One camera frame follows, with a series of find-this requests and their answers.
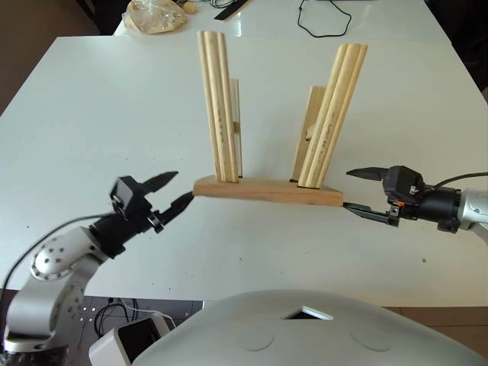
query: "wooden block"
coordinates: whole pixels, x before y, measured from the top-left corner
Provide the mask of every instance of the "wooden block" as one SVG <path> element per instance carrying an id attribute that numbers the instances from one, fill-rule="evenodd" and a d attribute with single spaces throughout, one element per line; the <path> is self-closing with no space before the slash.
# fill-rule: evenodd
<path id="1" fill-rule="evenodd" d="M 298 178 L 300 177 L 303 161 L 305 160 L 307 149 L 310 143 L 309 140 L 307 140 L 307 133 L 309 129 L 316 123 L 317 116 L 319 115 L 320 105 L 322 104 L 323 96 L 325 93 L 325 86 L 314 85 L 312 88 L 310 88 L 310 94 L 307 103 L 307 112 L 305 113 L 302 131 L 298 140 L 297 152 L 295 154 L 295 163 L 293 171 L 291 172 L 291 181 L 298 181 Z"/>
<path id="2" fill-rule="evenodd" d="M 235 198 L 238 200 L 281 202 L 289 204 L 316 204 L 342 207 L 342 192 L 331 188 L 299 188 L 289 181 L 241 178 L 239 183 L 217 181 L 211 175 L 197 180 L 193 186 L 195 196 Z"/>

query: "black cable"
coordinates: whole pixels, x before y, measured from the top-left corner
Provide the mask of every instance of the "black cable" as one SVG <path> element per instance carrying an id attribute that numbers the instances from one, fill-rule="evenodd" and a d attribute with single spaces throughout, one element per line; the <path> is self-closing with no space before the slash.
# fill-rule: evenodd
<path id="1" fill-rule="evenodd" d="M 102 322 L 103 322 L 103 317 L 105 315 L 105 312 L 110 309 L 111 307 L 121 307 L 124 309 L 124 315 L 125 315 L 125 320 L 129 323 L 129 314 L 127 313 L 127 309 L 125 308 L 124 305 L 121 303 L 109 303 L 106 307 L 102 307 L 95 315 L 95 318 L 93 319 L 93 330 L 95 331 L 95 334 L 98 336 L 98 339 L 104 336 L 104 333 L 101 331 L 102 327 Z"/>
<path id="2" fill-rule="evenodd" d="M 347 33 L 348 31 L 348 28 L 349 28 L 349 24 L 351 23 L 351 20 L 352 20 L 352 15 L 350 15 L 349 13 L 346 13 L 345 11 L 343 11 L 339 6 L 337 6 L 332 0 L 329 0 L 330 3 L 332 5 L 334 5 L 334 7 L 339 10 L 341 13 L 343 13 L 344 15 L 347 15 L 349 17 L 349 20 L 348 20 L 348 23 L 345 25 L 345 29 L 342 33 L 340 34 L 313 34 L 308 28 L 306 28 L 305 26 L 303 26 L 302 24 L 300 24 L 300 18 L 301 18 L 301 15 L 302 15 L 302 10 L 303 10 L 303 4 L 305 2 L 305 0 L 302 0 L 302 2 L 300 3 L 300 6 L 298 7 L 298 19 L 297 19 L 297 25 L 298 27 L 304 29 L 310 36 L 314 37 L 314 38 L 326 38 L 326 37 L 342 37 L 344 34 Z"/>
<path id="3" fill-rule="evenodd" d="M 461 179 L 484 177 L 484 176 L 488 176 L 488 172 L 479 172 L 479 173 L 456 175 L 455 177 L 445 179 L 444 181 L 441 181 L 438 184 L 432 186 L 432 190 L 436 190 L 437 188 L 440 188 L 440 187 L 446 185 L 447 183 L 451 183 L 452 181 L 460 181 Z"/>
<path id="4" fill-rule="evenodd" d="M 236 0 L 210 0 L 210 6 L 215 9 L 224 9 L 236 2 Z"/>
<path id="5" fill-rule="evenodd" d="M 134 309 L 139 309 L 139 307 L 137 306 L 137 300 L 136 299 L 132 299 L 132 307 Z M 137 310 L 132 310 L 132 321 L 134 320 L 137 320 Z"/>
<path id="6" fill-rule="evenodd" d="M 113 297 L 109 297 L 107 299 L 107 305 L 110 305 L 111 303 L 114 303 L 114 298 Z M 101 315 L 101 318 L 100 318 L 100 325 L 98 327 L 98 330 L 100 331 L 100 333 L 105 333 L 105 327 L 104 327 L 104 320 L 107 319 L 106 318 L 107 315 L 107 312 L 104 311 L 103 314 Z"/>
<path id="7" fill-rule="evenodd" d="M 34 250 L 36 247 L 41 244 L 44 240 L 46 240 L 48 237 L 53 235 L 56 231 L 61 230 L 63 227 L 68 226 L 72 223 L 77 223 L 79 221 L 84 221 L 84 220 L 93 220 L 93 219 L 100 219 L 102 217 L 108 217 L 112 215 L 118 215 L 118 213 L 101 213 L 98 215 L 90 215 L 90 216 L 81 216 L 81 217 L 76 217 L 75 219 L 66 221 L 65 223 L 62 223 L 61 225 L 57 226 L 56 228 L 52 229 L 49 231 L 46 235 L 44 235 L 42 238 L 37 240 L 30 248 L 23 254 L 21 257 L 12 265 L 10 270 L 7 273 L 7 276 L 5 277 L 5 280 L 3 281 L 2 288 L 0 289 L 0 328 L 2 325 L 2 309 L 3 309 L 3 304 L 5 302 L 5 291 L 7 290 L 8 282 L 10 282 L 11 276 L 14 274 L 14 271 L 17 269 L 17 267 L 22 263 L 24 259 Z M 3 346 L 3 339 L 2 339 L 2 352 L 4 351 L 4 346 Z"/>

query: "wooden dowel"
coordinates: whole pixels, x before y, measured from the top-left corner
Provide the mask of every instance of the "wooden dowel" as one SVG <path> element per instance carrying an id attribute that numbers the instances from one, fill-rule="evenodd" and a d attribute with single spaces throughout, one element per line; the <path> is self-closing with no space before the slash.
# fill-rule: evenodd
<path id="1" fill-rule="evenodd" d="M 329 109 L 330 101 L 332 99 L 332 95 L 336 88 L 335 86 L 337 83 L 337 79 L 339 77 L 339 72 L 342 67 L 342 61 L 344 59 L 346 50 L 347 50 L 347 45 L 342 44 L 337 50 L 337 54 L 335 55 L 335 60 L 332 66 L 332 71 L 330 73 L 329 82 L 327 83 L 327 89 L 323 96 L 322 104 L 319 110 L 319 115 L 317 116 L 317 125 L 312 135 L 312 139 L 310 140 L 307 149 L 307 155 L 305 156 L 300 177 L 298 179 L 298 185 L 300 187 L 307 187 L 307 178 L 310 173 L 310 168 L 312 165 L 313 157 L 315 155 L 315 151 L 318 147 L 319 135 L 322 132 L 322 125 L 325 121 L 326 113 L 327 110 Z"/>
<path id="2" fill-rule="evenodd" d="M 339 138 L 367 46 L 343 44 L 332 67 L 298 185 L 320 188 Z"/>
<path id="3" fill-rule="evenodd" d="M 319 140 L 317 142 L 318 147 L 313 156 L 310 171 L 307 176 L 307 187 L 319 188 L 320 185 L 322 185 L 322 183 L 319 182 L 319 174 L 325 161 L 327 144 L 331 140 L 332 132 L 336 128 L 338 116 L 341 112 L 342 105 L 344 104 L 345 95 L 348 91 L 349 82 L 351 81 L 360 49 L 361 45 L 359 44 L 347 45 L 342 66 L 339 71 L 339 77 L 337 78 L 337 84 L 335 85 L 336 87 L 332 94 L 322 131 L 320 132 Z"/>
<path id="4" fill-rule="evenodd" d="M 217 48 L 219 53 L 220 62 L 220 81 L 222 85 L 223 95 L 223 114 L 224 122 L 226 125 L 226 142 L 227 149 L 226 157 L 228 158 L 230 174 L 226 175 L 226 181 L 238 182 L 239 172 L 236 161 L 236 147 L 234 144 L 234 121 L 232 113 L 232 100 L 230 96 L 230 82 L 229 82 L 229 69 L 227 65 L 227 49 L 226 40 L 222 33 L 217 33 Z"/>
<path id="5" fill-rule="evenodd" d="M 222 169 L 220 168 L 220 157 L 217 150 L 217 133 L 215 131 L 214 110 L 212 93 L 210 90 L 210 76 L 208 75 L 207 48 L 204 41 L 204 32 L 197 33 L 198 48 L 200 50 L 201 73 L 204 79 L 205 102 L 207 106 L 208 127 L 210 131 L 210 142 L 212 145 L 213 161 L 215 164 L 215 175 L 223 179 Z"/>
<path id="6" fill-rule="evenodd" d="M 217 135 L 217 151 L 219 154 L 220 169 L 223 172 L 220 179 L 226 181 L 230 176 L 228 144 L 226 143 L 226 121 L 223 106 L 222 82 L 220 81 L 220 62 L 217 47 L 217 35 L 214 32 L 204 32 L 205 47 L 207 50 L 207 65 L 212 93 L 212 111 Z"/>
<path id="7" fill-rule="evenodd" d="M 324 159 L 324 163 L 322 164 L 322 168 L 320 170 L 320 174 L 317 179 L 317 185 L 322 185 L 325 178 L 327 169 L 329 168 L 329 164 L 332 160 L 332 156 L 334 154 L 334 149 L 337 144 L 337 140 L 339 139 L 339 135 L 341 133 L 342 125 L 344 124 L 345 115 L 349 108 L 349 104 L 351 103 L 352 95 L 354 93 L 356 83 L 358 82 L 359 72 L 361 71 L 361 67 L 364 62 L 364 57 L 366 56 L 366 51 L 368 50 L 368 46 L 365 44 L 360 45 L 358 56 L 356 58 L 356 63 L 354 66 L 354 70 L 352 72 L 351 80 L 349 82 L 349 86 L 347 92 L 345 94 L 344 103 L 342 104 L 342 109 L 339 113 L 337 118 L 337 123 L 334 126 L 334 131 L 332 132 L 332 137 L 330 141 L 327 143 L 327 151 Z"/>
<path id="8" fill-rule="evenodd" d="M 322 104 L 323 96 L 326 92 L 325 86 L 312 86 L 307 102 L 307 112 L 303 119 L 303 126 L 298 139 L 297 152 L 295 154 L 295 163 L 291 172 L 291 181 L 298 181 L 300 173 L 303 168 L 303 162 L 307 154 L 307 148 L 310 142 L 307 141 L 307 134 L 309 129 L 315 124 L 319 114 L 320 105 Z"/>
<path id="9" fill-rule="evenodd" d="M 239 104 L 239 80 L 230 79 L 230 98 L 234 122 L 234 146 L 236 147 L 237 175 L 242 178 L 241 110 Z"/>

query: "gray surface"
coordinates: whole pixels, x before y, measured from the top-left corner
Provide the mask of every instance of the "gray surface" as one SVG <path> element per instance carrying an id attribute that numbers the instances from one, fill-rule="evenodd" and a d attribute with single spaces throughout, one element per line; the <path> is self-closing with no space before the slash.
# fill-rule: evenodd
<path id="1" fill-rule="evenodd" d="M 2 319 L 5 318 L 6 309 L 17 291 L 7 290 L 6 306 L 2 311 Z M 131 299 L 125 299 L 128 305 L 132 306 Z M 157 310 L 170 315 L 175 321 L 176 326 L 183 323 L 189 316 L 193 315 L 202 308 L 202 301 L 180 301 L 180 300 L 154 300 L 154 299 L 137 299 L 140 309 Z M 98 340 L 95 330 L 93 329 L 93 320 L 96 313 L 108 304 L 108 297 L 87 296 L 83 299 L 83 306 L 79 313 L 80 322 L 78 328 L 73 332 L 73 339 L 69 344 L 68 360 L 69 366 L 91 366 L 88 359 L 88 350 L 90 346 Z M 127 310 L 129 318 L 132 316 L 132 310 Z M 139 319 L 150 316 L 150 313 L 139 313 Z M 104 330 L 108 332 L 115 326 L 125 324 L 124 311 L 120 307 L 114 308 L 109 316 L 104 320 Z"/>

